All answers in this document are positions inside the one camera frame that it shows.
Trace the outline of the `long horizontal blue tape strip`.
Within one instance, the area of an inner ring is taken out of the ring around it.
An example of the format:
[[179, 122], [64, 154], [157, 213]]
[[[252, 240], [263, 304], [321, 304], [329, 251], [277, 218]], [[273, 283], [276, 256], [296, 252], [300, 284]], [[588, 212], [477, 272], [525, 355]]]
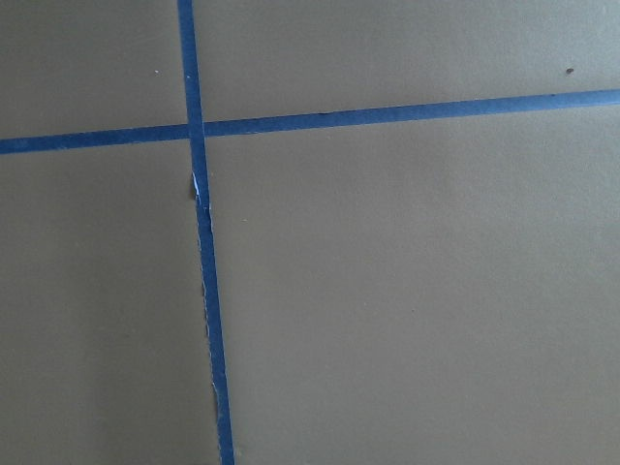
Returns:
[[619, 90], [589, 90], [385, 108], [262, 116], [194, 124], [147, 126], [1, 140], [3, 155], [187, 140], [192, 148], [209, 138], [353, 127], [490, 114], [617, 106]]

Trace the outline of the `vertical blue tape strip right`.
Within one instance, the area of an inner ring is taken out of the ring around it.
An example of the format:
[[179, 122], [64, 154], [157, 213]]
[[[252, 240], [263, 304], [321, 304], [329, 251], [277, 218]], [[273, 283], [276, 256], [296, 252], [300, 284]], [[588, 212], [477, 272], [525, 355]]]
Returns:
[[198, 222], [201, 276], [206, 333], [209, 344], [212, 386], [216, 402], [216, 429], [222, 464], [235, 463], [230, 412], [225, 345], [218, 289], [214, 236], [210, 211], [209, 172], [207, 166], [202, 95], [197, 55], [194, 10], [191, 1], [177, 3], [183, 61], [192, 177]]

